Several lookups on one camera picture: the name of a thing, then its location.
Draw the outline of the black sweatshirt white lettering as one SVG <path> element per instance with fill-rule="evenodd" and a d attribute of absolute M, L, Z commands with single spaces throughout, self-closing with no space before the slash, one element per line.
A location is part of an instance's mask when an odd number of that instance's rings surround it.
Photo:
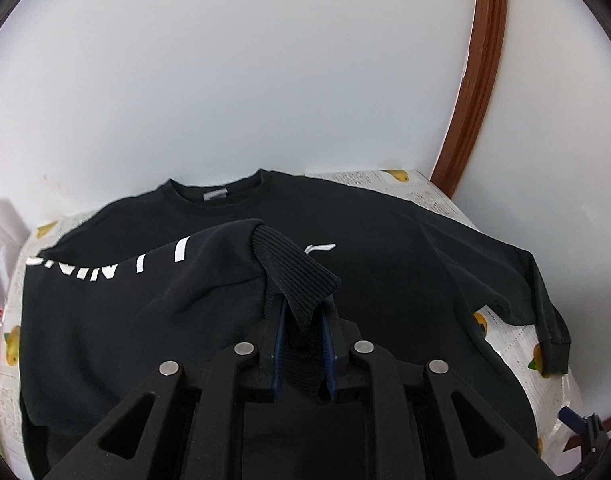
<path fill-rule="evenodd" d="M 264 341 L 286 300 L 283 382 Z M 322 307 L 349 366 L 327 389 Z M 31 257 L 22 434 L 38 479 L 547 479 L 475 313 L 571 339 L 533 255 L 388 195 L 273 171 L 167 182 Z"/>

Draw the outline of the fruit print table cloth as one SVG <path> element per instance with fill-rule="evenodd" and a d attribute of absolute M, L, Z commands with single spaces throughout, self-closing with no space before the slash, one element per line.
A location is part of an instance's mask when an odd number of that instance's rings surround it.
<path fill-rule="evenodd" d="M 476 228 L 475 223 L 454 200 L 415 170 L 327 172 L 308 174 L 307 178 L 392 196 L 462 223 L 472 230 Z M 18 399 L 20 374 L 15 363 L 18 358 L 15 348 L 18 339 L 13 338 L 10 342 L 4 340 L 4 335 L 16 333 L 21 323 L 23 276 L 24 270 L 20 264 L 16 264 L 10 272 L 10 290 L 0 325 L 0 452 L 5 455 L 15 474 L 30 479 L 32 473 L 21 437 Z M 542 460 L 554 467 L 572 436 L 572 432 L 556 419 L 557 412 L 564 406 L 582 406 L 575 378 L 570 373 L 563 376 L 545 376 L 541 373 L 537 329 L 534 326 L 508 324 L 487 306 L 481 307 L 475 313 L 475 318 L 484 333 L 485 341 L 513 371 L 525 391 L 537 425 L 537 449 Z"/>

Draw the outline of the white paper shopping bag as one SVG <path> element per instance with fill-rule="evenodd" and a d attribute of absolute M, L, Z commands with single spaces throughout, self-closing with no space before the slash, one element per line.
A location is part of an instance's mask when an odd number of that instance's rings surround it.
<path fill-rule="evenodd" d="M 4 307 L 10 279 L 29 235 L 29 229 L 13 204 L 0 198 L 0 308 Z"/>

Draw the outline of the brown wooden wall trim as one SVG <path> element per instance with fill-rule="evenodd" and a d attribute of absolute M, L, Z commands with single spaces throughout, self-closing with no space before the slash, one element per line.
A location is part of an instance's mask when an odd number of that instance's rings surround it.
<path fill-rule="evenodd" d="M 501 62 L 508 0 L 476 0 L 465 72 L 430 181 L 451 197 L 465 174 L 488 112 Z"/>

